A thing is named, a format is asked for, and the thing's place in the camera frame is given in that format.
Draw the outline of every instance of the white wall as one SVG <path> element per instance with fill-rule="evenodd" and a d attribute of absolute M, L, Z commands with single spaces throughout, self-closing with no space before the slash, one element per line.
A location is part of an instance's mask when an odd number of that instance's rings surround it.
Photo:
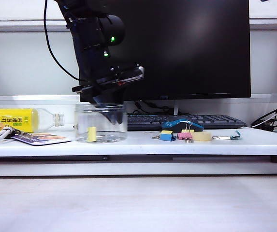
<path fill-rule="evenodd" d="M 0 19 L 41 19 L 43 10 L 44 0 L 0 0 Z M 251 17 L 277 16 L 277 0 L 249 0 L 249 10 Z M 48 0 L 47 18 L 62 18 L 54 0 Z"/>
<path fill-rule="evenodd" d="M 277 17 L 277 0 L 249 0 L 250 16 Z M 0 20 L 43 18 L 44 0 L 0 0 Z M 48 0 L 48 19 L 62 19 L 57 4 Z M 50 32 L 54 53 L 74 75 L 78 75 L 73 43 L 68 32 Z M 252 93 L 277 94 L 277 30 L 251 31 Z M 0 95 L 69 95 L 78 85 L 50 57 L 42 32 L 0 32 Z M 173 102 L 161 102 L 173 106 Z M 277 101 L 191 100 L 180 109 L 191 113 L 228 114 L 250 123 L 277 107 Z"/>

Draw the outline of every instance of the binder clip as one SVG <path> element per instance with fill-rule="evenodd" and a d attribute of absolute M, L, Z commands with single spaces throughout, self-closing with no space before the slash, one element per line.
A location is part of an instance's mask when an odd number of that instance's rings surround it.
<path fill-rule="evenodd" d="M 177 133 L 177 138 L 180 140 L 191 140 L 192 139 L 192 134 L 190 132 L 191 125 L 192 125 L 192 122 L 189 124 L 189 129 L 188 129 L 188 123 L 186 123 L 186 128 L 182 130 L 180 133 Z"/>
<path fill-rule="evenodd" d="M 162 130 L 160 140 L 174 141 L 176 138 L 174 137 L 172 130 Z"/>

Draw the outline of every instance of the card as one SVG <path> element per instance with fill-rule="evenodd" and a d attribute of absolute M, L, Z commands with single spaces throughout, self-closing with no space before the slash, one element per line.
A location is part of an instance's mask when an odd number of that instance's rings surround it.
<path fill-rule="evenodd" d="M 69 138 L 48 133 L 20 134 L 14 135 L 11 138 L 33 146 L 58 144 L 71 141 Z"/>

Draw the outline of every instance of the monitor logo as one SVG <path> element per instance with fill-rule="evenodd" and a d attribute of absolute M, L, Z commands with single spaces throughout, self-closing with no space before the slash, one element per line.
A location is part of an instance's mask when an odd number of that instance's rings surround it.
<path fill-rule="evenodd" d="M 168 95 L 160 95 L 161 100 L 168 100 Z"/>

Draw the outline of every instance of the plastic bottle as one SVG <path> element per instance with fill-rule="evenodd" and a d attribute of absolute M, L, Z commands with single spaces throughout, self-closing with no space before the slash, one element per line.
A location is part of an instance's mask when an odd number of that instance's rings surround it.
<path fill-rule="evenodd" d="M 64 115 L 37 108 L 0 109 L 0 130 L 5 125 L 28 133 L 45 132 L 53 126 L 64 126 Z"/>

